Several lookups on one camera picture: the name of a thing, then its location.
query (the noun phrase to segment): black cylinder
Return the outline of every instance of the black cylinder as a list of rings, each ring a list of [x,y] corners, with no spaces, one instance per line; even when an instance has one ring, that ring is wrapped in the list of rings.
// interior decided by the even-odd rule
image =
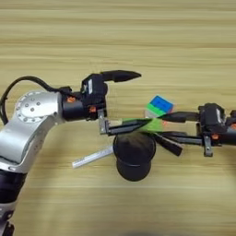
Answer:
[[[145,133],[118,135],[113,141],[117,171],[128,181],[144,179],[156,153],[156,141]]]
[[[27,174],[0,170],[0,204],[12,203],[25,182]]]
[[[236,145],[236,130],[229,127],[226,133],[219,135],[220,144]]]
[[[84,120],[88,117],[88,113],[81,100],[64,96],[62,106],[63,118],[68,122]]]

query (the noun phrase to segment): blue cube face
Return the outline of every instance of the blue cube face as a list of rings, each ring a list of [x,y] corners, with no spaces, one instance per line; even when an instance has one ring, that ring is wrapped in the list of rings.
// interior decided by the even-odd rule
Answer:
[[[152,101],[151,104],[164,112],[170,112],[173,108],[173,104],[168,102],[167,100],[164,100],[160,96],[156,96]]]

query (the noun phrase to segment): black cup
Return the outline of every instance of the black cup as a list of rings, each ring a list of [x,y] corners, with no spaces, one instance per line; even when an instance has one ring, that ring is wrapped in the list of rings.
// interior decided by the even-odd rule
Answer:
[[[156,141],[146,133],[118,135],[113,141],[118,172],[128,181],[144,179],[151,169],[151,160],[156,153]]]

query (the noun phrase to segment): green cube face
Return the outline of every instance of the green cube face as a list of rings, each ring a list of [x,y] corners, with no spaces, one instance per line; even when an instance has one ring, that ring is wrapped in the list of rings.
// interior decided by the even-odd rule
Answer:
[[[154,112],[157,116],[161,116],[163,114],[165,114],[166,112],[164,112],[163,110],[154,107],[152,104],[148,104],[147,105],[147,109],[149,109],[150,111]]]

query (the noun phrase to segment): metal bracket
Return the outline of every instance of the metal bracket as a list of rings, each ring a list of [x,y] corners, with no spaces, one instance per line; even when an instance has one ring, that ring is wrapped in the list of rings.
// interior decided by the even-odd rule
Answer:
[[[213,151],[211,148],[211,140],[209,136],[204,136],[204,156],[207,158],[213,157]]]
[[[98,110],[98,116],[99,116],[100,134],[106,135],[109,132],[109,122],[105,118],[103,109]]]

